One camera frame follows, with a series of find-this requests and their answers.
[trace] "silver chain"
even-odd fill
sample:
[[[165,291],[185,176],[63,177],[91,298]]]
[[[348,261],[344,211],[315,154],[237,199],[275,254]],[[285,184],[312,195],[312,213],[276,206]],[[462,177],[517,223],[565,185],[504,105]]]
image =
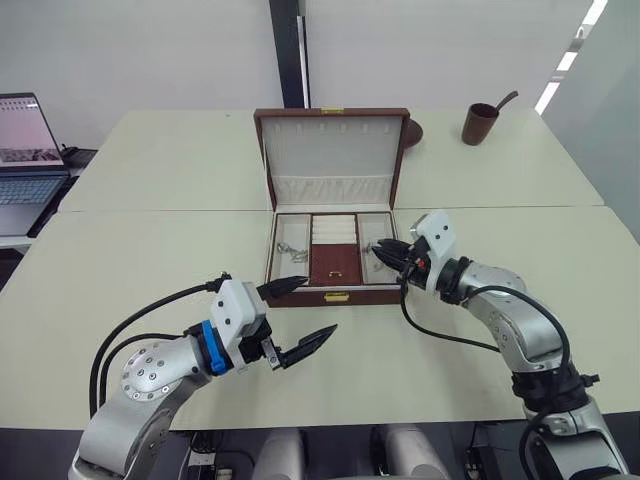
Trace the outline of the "silver chain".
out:
[[[373,242],[373,241],[369,242],[367,246],[362,249],[362,253],[364,253],[365,255],[371,255],[373,253],[373,250],[371,249],[371,247],[374,246],[375,244],[376,242]],[[383,268],[384,268],[384,264],[378,258],[376,258],[376,262],[373,264],[373,271],[379,272]]]
[[[307,263],[307,261],[309,261],[309,250],[296,250],[285,242],[278,242],[277,248],[278,253],[288,253],[291,255],[291,261],[293,263]]]

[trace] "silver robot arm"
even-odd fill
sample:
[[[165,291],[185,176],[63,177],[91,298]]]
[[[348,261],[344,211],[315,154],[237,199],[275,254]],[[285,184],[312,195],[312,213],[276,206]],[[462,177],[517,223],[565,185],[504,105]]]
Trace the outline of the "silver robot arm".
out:
[[[526,294],[522,278],[503,268],[456,258],[456,236],[443,210],[420,218],[411,234],[413,245],[383,240],[374,252],[387,265],[403,271],[408,283],[466,308],[489,329],[513,373],[513,392],[523,399],[527,419],[548,412],[525,439],[540,478],[569,479],[586,471],[602,477],[627,474],[595,400],[585,393],[585,388],[599,380],[597,375],[580,375],[571,362],[560,374],[563,341],[559,330],[514,294],[473,293],[498,286]],[[549,398],[550,392],[555,393],[554,398]]]
[[[184,337],[156,341],[133,354],[120,386],[91,418],[69,469],[70,480],[144,479],[166,440],[178,409],[198,388],[266,357],[270,367],[288,368],[315,352],[336,326],[326,327],[282,352],[271,340],[261,296],[291,291],[302,277],[279,280],[275,288],[225,279],[206,320]]]

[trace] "black cable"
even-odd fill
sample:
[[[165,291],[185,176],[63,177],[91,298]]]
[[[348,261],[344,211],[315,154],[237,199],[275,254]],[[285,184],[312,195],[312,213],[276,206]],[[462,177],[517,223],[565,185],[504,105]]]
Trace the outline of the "black cable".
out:
[[[89,414],[91,417],[93,417],[98,410],[98,373],[100,370],[100,364],[102,363],[102,358],[104,357],[104,354],[107,352],[107,349],[109,348],[113,340],[115,340],[120,332],[122,332],[125,328],[138,320],[140,317],[143,317],[147,313],[154,311],[156,308],[160,308],[163,305],[174,302],[180,298],[192,295],[197,292],[202,292],[205,290],[216,291],[216,288],[219,288],[219,284],[217,281],[213,281],[203,283],[202,285],[196,285],[195,287],[187,288],[186,290],[181,290],[180,292],[176,292],[172,295],[158,300],[157,302],[152,303],[151,305],[147,305],[141,310],[138,310],[136,313],[131,315],[111,331],[111,333],[107,336],[107,338],[104,339],[104,341],[100,345],[100,348],[98,349],[98,352],[93,359],[93,364],[91,365],[91,374],[89,376]]]
[[[513,288],[503,287],[501,285],[487,285],[485,287],[480,287],[476,290],[473,290],[467,294],[467,297],[464,301],[469,301],[473,297],[480,295],[485,292],[503,292],[508,293],[516,298],[519,298],[523,302],[529,304],[531,307],[535,308],[542,316],[544,316],[551,325],[555,328],[558,336],[560,337],[561,346],[562,346],[562,357],[560,359],[560,366],[558,367],[558,378],[551,385],[551,389],[549,389],[547,395],[548,404],[540,409],[535,417],[533,417],[527,426],[525,427],[522,435],[520,436],[520,442],[518,444],[518,456],[520,458],[520,463],[522,464],[522,469],[528,480],[535,480],[531,468],[529,467],[529,463],[527,461],[527,440],[529,439],[529,435],[533,430],[540,425],[544,417],[549,415],[549,413],[553,410],[553,401],[555,397],[558,395],[560,390],[560,385],[564,380],[565,376],[569,373],[569,360],[571,359],[571,347],[569,345],[569,338],[567,337],[564,328],[560,325],[560,322],[556,319],[556,317],[545,307],[543,307],[536,300],[531,298],[530,296],[518,291]]]
[[[215,446],[213,444],[213,434],[215,432],[212,431],[196,431],[193,432],[191,436],[191,441],[189,442],[189,448],[196,453],[215,453],[220,448],[222,448],[222,443],[224,442],[225,430],[220,431],[220,439],[216,442]]]
[[[540,422],[542,422],[544,417],[551,413],[551,410],[551,405],[542,407],[538,414],[533,417],[529,423],[527,423],[522,435],[520,435],[520,442],[518,442],[518,458],[520,459],[520,465],[522,465],[522,470],[524,470],[527,480],[535,480],[531,467],[529,467],[529,461],[527,460],[527,441],[529,440],[529,435],[531,435],[531,432],[540,425]]]
[[[471,432],[471,440],[469,440],[469,446],[467,449],[472,448],[476,441],[476,432],[478,431],[478,422],[473,422],[473,431]]]
[[[104,405],[104,402],[107,398],[107,380],[109,378],[109,367],[111,366],[111,362],[117,355],[117,353],[123,348],[131,345],[134,342],[138,342],[140,340],[148,340],[148,339],[159,339],[159,340],[175,340],[176,338],[180,338],[180,335],[168,335],[166,333],[143,333],[142,335],[135,335],[131,338],[127,338],[124,342],[119,343],[117,346],[111,350],[111,353],[104,360],[104,364],[102,365],[102,369],[100,370],[100,398],[99,398],[99,406]]]
[[[402,272],[402,277],[400,281],[400,308],[402,309],[402,314],[404,315],[404,318],[409,323],[409,325],[411,325],[413,328],[415,328],[419,332],[424,333],[425,335],[430,335],[432,337],[440,338],[442,340],[449,340],[451,342],[458,342],[458,343],[464,343],[466,345],[473,345],[474,347],[485,348],[487,350],[491,350],[492,352],[500,353],[500,349],[498,349],[498,347],[494,347],[493,345],[487,345],[486,343],[476,342],[475,340],[469,340],[467,338],[454,337],[452,335],[445,335],[444,333],[434,332],[432,330],[427,330],[426,328],[421,327],[420,325],[415,323],[411,319],[411,316],[407,311],[407,303],[405,299],[408,291],[407,280],[413,268],[415,267],[413,267],[412,265],[409,265],[407,268],[405,268],[404,271]]]
[[[191,451],[195,453],[201,453],[201,454],[215,453],[216,457],[218,454],[222,455],[227,453],[242,455],[251,463],[252,467],[256,466],[256,462],[253,456],[246,450],[242,450],[239,448],[238,449],[222,449],[221,448],[222,443],[224,441],[224,435],[225,435],[224,430],[220,432],[220,439],[218,440],[218,442],[216,442],[216,445],[213,446],[213,433],[215,432],[211,432],[211,431],[194,432],[193,436],[191,437],[191,441],[189,442],[189,448],[191,448]]]

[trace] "laptop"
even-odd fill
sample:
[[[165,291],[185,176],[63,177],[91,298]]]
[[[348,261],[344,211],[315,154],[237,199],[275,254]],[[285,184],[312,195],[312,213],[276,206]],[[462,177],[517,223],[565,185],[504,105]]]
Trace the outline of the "laptop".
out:
[[[0,236],[25,235],[67,178],[35,94],[0,94]]]

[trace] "white wall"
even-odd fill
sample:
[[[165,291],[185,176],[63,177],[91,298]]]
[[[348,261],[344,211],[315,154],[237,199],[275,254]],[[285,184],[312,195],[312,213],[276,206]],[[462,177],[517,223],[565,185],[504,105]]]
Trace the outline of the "white wall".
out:
[[[610,0],[543,114],[640,242],[640,2]]]
[[[84,147],[133,109],[282,106],[268,0],[2,0],[0,92],[18,91]]]
[[[312,105],[534,106],[591,0],[307,0]]]

